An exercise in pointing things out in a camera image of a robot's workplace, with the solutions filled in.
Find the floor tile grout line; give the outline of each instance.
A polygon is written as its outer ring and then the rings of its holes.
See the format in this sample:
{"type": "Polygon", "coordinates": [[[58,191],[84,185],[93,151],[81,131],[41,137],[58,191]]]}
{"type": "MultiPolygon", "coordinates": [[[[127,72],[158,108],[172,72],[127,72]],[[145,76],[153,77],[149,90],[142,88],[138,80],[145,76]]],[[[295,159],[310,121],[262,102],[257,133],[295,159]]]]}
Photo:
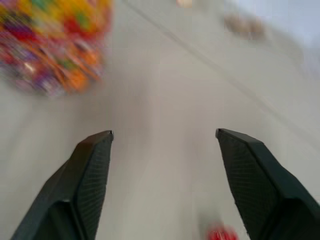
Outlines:
{"type": "Polygon", "coordinates": [[[301,129],[299,126],[297,126],[295,123],[293,123],[292,121],[287,119],[287,117],[282,116],[276,110],[273,110],[270,106],[268,106],[266,103],[264,103],[262,100],[260,100],[259,97],[252,90],[248,89],[243,84],[241,84],[235,77],[233,77],[232,75],[227,73],[226,70],[224,70],[221,66],[214,63],[211,59],[209,59],[204,54],[197,51],[194,47],[185,43],[183,40],[181,40],[179,37],[175,36],[171,31],[167,30],[161,24],[158,24],[157,22],[152,20],[144,12],[142,12],[140,9],[138,9],[133,4],[131,4],[128,0],[122,0],[122,2],[129,9],[131,9],[133,12],[138,14],[141,18],[145,19],[147,22],[149,22],[151,25],[153,25],[155,28],[157,28],[166,37],[168,37],[169,39],[171,39],[172,41],[177,43],[179,46],[181,46],[183,49],[185,49],[191,55],[196,57],[203,64],[208,66],[210,69],[212,69],[212,70],[216,71],[218,74],[220,74],[229,84],[231,84],[232,86],[237,88],[241,93],[243,93],[245,96],[247,96],[248,98],[253,100],[257,106],[264,109],[267,113],[273,115],[282,124],[287,126],[295,135],[297,135],[300,138],[303,138],[310,146],[312,146],[318,152],[318,149],[320,149],[320,142],[315,137],[313,137],[310,133],[305,132],[303,129],[301,129]]]}

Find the bag of candy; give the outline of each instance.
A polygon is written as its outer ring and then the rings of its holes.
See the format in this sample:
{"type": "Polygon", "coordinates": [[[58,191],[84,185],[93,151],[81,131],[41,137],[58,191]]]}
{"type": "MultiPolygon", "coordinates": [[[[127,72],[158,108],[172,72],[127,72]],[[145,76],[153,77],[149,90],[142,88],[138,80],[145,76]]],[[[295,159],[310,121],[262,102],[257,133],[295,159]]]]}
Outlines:
{"type": "Polygon", "coordinates": [[[48,96],[100,79],[111,0],[0,0],[0,61],[10,81],[48,96]]]}

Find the colorful candy pile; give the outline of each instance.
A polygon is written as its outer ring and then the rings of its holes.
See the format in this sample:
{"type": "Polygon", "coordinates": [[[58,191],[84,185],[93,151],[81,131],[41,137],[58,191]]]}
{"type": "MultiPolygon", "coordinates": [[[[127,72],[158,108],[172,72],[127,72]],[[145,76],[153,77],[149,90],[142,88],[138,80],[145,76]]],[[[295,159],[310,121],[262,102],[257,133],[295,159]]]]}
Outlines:
{"type": "Polygon", "coordinates": [[[100,77],[111,0],[0,0],[0,62],[24,90],[82,92],[100,77]]]}

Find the tiled floor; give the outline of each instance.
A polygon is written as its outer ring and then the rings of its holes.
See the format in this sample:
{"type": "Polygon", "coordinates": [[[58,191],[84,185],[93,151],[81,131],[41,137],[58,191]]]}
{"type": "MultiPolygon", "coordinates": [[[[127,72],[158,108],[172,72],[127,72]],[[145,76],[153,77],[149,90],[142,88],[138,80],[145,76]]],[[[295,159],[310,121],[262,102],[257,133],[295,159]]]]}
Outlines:
{"type": "Polygon", "coordinates": [[[302,105],[317,102],[291,57],[254,50],[218,24],[205,34],[201,14],[209,8],[193,13],[170,0],[128,1],[116,2],[101,85],[49,100],[1,83],[0,239],[9,239],[76,143],[106,129],[115,140],[97,240],[201,240],[204,226],[217,220],[247,240],[216,128],[265,142],[319,201],[317,112],[306,117],[302,105]],[[308,102],[295,102],[302,98],[308,102]]]}

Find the beige object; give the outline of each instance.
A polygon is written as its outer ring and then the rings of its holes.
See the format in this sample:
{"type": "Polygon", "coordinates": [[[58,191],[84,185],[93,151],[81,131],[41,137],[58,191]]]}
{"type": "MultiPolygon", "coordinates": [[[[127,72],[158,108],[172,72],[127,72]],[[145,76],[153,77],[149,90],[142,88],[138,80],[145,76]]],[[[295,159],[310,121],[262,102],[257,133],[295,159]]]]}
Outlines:
{"type": "Polygon", "coordinates": [[[176,0],[179,6],[184,8],[191,8],[192,7],[192,0],[176,0]]]}
{"type": "Polygon", "coordinates": [[[224,24],[230,31],[243,36],[260,38],[265,35],[264,25],[257,18],[228,14],[224,16],[224,24]]]}

